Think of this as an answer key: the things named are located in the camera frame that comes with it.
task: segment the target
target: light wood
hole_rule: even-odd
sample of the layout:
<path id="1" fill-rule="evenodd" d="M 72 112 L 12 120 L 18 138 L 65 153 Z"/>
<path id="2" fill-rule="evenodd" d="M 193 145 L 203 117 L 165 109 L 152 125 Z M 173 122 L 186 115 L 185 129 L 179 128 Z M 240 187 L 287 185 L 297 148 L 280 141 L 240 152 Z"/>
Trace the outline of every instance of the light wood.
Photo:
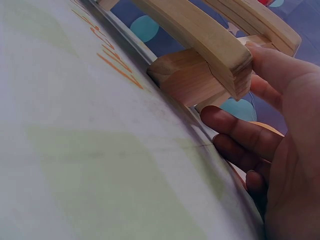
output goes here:
<path id="1" fill-rule="evenodd" d="M 225 91 L 194 49 L 159 57 L 147 73 L 160 89 L 187 107 Z"/>
<path id="2" fill-rule="evenodd" d="M 250 89 L 252 55 L 231 33 L 187 0 L 132 0 L 186 48 L 194 48 L 237 100 Z"/>
<path id="3" fill-rule="evenodd" d="M 119 0 L 97 0 L 97 3 L 106 11 L 110 11 Z"/>
<path id="4" fill-rule="evenodd" d="M 280 52 L 294 56 L 301 37 L 257 0 L 203 0 L 248 35 L 263 35 Z"/>
<path id="5" fill-rule="evenodd" d="M 202 109 L 204 109 L 207 106 L 217 106 L 220 107 L 225 101 L 227 101 L 230 98 L 230 94 L 223 90 L 216 95 L 213 95 L 212 97 L 204 100 L 203 102 L 200 102 L 197 106 L 195 106 L 195 109 L 198 113 L 201 113 Z"/>
<path id="6" fill-rule="evenodd" d="M 244 36 L 244 37 L 238 37 L 237 39 L 243 45 L 245 45 L 247 42 L 253 42 L 262 48 L 276 49 L 276 47 L 273 45 L 273 43 L 263 35 Z"/>

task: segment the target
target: hand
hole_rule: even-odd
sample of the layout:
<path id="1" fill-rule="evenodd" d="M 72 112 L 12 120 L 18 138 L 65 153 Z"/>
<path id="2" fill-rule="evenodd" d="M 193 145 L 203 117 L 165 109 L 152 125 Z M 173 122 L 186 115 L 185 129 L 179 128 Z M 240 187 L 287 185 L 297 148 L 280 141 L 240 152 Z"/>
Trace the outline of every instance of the hand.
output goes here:
<path id="1" fill-rule="evenodd" d="M 247 173 L 248 192 L 264 203 L 269 239 L 320 239 L 320 68 L 248 48 L 258 74 L 251 91 L 283 114 L 288 133 L 282 137 L 215 106 L 204 108 L 201 119 L 219 133 L 213 144 L 220 154 Z"/>

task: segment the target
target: blue polka dot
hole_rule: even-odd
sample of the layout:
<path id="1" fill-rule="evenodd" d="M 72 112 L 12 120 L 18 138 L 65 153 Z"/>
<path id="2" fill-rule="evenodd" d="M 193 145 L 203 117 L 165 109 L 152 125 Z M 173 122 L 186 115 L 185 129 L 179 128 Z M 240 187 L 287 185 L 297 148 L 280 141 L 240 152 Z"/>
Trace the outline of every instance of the blue polka dot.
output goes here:
<path id="1" fill-rule="evenodd" d="M 272 8 L 278 8 L 280 7 L 282 4 L 284 4 L 285 0 L 275 0 L 270 7 Z"/>
<path id="2" fill-rule="evenodd" d="M 137 18 L 131 24 L 130 30 L 145 43 L 155 37 L 159 30 L 159 25 L 152 18 L 145 15 Z"/>
<path id="3" fill-rule="evenodd" d="M 221 105 L 221 109 L 232 114 L 238 119 L 247 122 L 256 122 L 257 114 L 252 104 L 244 99 L 236 101 L 233 98 L 228 99 L 224 104 Z"/>

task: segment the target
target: white surface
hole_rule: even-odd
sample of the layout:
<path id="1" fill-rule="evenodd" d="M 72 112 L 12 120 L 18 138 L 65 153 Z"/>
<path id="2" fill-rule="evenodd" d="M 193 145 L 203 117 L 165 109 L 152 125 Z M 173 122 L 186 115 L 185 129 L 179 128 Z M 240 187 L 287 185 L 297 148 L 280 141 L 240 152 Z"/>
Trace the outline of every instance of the white surface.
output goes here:
<path id="1" fill-rule="evenodd" d="M 72 10 L 143 89 L 97 55 L 131 74 Z M 1 238 L 261 238 L 214 132 L 105 26 L 69 0 L 0 0 Z"/>

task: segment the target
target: wood grain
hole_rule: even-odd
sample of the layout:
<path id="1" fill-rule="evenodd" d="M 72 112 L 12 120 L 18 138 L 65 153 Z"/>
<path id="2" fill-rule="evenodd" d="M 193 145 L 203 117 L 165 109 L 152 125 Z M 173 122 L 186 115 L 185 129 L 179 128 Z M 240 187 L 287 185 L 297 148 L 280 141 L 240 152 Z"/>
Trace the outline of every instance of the wood grain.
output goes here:
<path id="1" fill-rule="evenodd" d="M 110 11 L 119 0 L 97 0 L 97 3 L 106 11 Z"/>
<path id="2" fill-rule="evenodd" d="M 203 0 L 248 35 L 263 35 L 280 52 L 294 56 L 301 37 L 257 0 Z"/>
<path id="3" fill-rule="evenodd" d="M 252 56 L 231 33 L 187 0 L 132 0 L 186 48 L 194 48 L 235 98 L 250 89 Z"/>
<path id="4" fill-rule="evenodd" d="M 205 59 L 192 48 L 159 57 L 147 73 L 163 92 L 187 107 L 225 91 Z"/>

